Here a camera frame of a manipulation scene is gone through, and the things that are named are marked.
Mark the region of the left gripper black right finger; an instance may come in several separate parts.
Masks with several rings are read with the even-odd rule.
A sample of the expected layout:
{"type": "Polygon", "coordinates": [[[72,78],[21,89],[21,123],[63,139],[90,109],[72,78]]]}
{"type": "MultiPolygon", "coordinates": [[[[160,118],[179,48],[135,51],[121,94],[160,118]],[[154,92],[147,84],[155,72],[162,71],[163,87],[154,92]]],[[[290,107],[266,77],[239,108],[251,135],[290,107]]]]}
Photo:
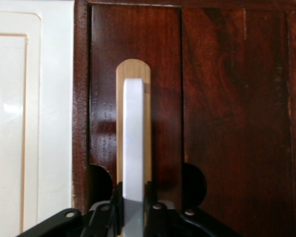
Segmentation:
{"type": "Polygon", "coordinates": [[[174,203],[157,198],[152,181],[146,184],[145,237],[239,237],[236,231],[226,226],[198,207],[181,211],[174,203]]]}

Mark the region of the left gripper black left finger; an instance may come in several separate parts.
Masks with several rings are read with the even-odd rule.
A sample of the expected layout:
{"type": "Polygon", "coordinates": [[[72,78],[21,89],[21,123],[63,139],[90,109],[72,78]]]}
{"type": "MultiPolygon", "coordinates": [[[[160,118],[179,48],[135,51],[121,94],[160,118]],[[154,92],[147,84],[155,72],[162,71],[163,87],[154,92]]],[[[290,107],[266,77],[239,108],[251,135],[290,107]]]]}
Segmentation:
{"type": "Polygon", "coordinates": [[[122,183],[118,183],[110,200],[95,203],[83,215],[74,208],[64,209],[27,231],[20,237],[116,237],[123,227],[122,183]]]}

